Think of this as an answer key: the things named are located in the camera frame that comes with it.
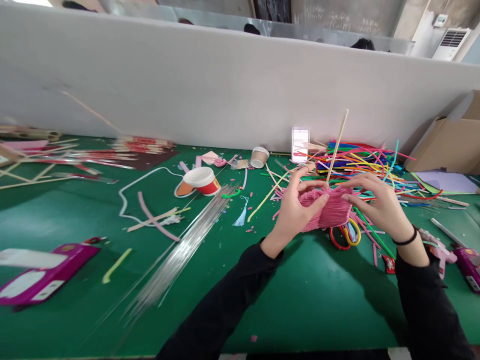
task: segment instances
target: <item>red paper cup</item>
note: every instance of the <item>red paper cup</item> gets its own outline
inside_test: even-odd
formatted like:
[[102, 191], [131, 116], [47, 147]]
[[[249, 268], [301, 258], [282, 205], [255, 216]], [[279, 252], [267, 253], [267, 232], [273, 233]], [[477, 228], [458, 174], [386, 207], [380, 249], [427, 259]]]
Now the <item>red paper cup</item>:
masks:
[[214, 171], [206, 166], [190, 170], [183, 176], [183, 181], [205, 196], [213, 196], [220, 191], [220, 184]]

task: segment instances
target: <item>blue tassel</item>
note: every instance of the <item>blue tassel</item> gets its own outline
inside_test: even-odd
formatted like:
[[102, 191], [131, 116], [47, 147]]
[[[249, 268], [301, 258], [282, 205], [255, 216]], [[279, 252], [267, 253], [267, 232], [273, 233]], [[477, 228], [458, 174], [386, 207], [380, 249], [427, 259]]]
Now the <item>blue tassel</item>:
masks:
[[240, 196], [240, 197], [245, 199], [245, 206], [243, 207], [243, 211], [241, 212], [240, 217], [233, 223], [232, 226], [245, 225], [245, 217], [247, 216], [247, 205], [249, 203], [249, 198], [246, 196]]

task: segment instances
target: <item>paper cup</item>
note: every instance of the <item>paper cup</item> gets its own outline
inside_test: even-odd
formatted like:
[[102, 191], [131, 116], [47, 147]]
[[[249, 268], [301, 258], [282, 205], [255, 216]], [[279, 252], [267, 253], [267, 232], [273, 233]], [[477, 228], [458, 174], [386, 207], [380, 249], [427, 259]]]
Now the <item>paper cup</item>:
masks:
[[266, 148], [261, 146], [256, 146], [253, 148], [251, 152], [250, 164], [254, 168], [261, 169], [267, 163], [269, 156], [270, 156], [270, 153]]
[[183, 176], [183, 181], [205, 196], [213, 196], [220, 191], [220, 184], [215, 178], [214, 171], [206, 166], [190, 170]]

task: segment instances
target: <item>hand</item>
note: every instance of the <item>hand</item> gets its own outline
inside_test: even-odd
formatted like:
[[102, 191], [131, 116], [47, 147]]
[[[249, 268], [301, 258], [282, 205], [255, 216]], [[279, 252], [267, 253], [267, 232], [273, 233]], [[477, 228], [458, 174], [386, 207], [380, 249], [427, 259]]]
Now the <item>hand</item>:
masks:
[[309, 223], [310, 219], [322, 209], [329, 199], [328, 194], [320, 196], [309, 207], [304, 207], [299, 196], [313, 188], [324, 187], [327, 184], [320, 180], [300, 182], [300, 178], [310, 171], [311, 166], [304, 166], [293, 173], [290, 184], [280, 204], [280, 212], [275, 224], [274, 231], [294, 238]]
[[388, 233], [396, 242], [405, 242], [414, 234], [393, 187], [381, 181], [372, 173], [362, 173], [340, 185], [343, 188], [362, 187], [375, 195], [369, 205], [355, 195], [343, 195], [342, 199], [357, 207], [370, 218], [376, 227]]
[[330, 197], [328, 194], [320, 196], [309, 207], [304, 207], [299, 201], [301, 194], [327, 185], [320, 180], [300, 182], [300, 178], [314, 166], [314, 164], [304, 166], [294, 172], [290, 178], [290, 184], [281, 200], [275, 227], [260, 245], [263, 252], [272, 259], [275, 259], [295, 235], [302, 231], [310, 219], [327, 204]]

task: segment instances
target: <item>white partition wall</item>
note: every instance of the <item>white partition wall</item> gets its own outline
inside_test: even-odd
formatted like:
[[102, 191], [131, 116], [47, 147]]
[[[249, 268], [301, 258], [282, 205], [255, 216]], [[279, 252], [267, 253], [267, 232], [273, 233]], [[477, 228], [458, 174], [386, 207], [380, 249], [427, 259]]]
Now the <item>white partition wall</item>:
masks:
[[288, 151], [291, 126], [404, 150], [480, 67], [83, 11], [0, 5], [0, 123]]

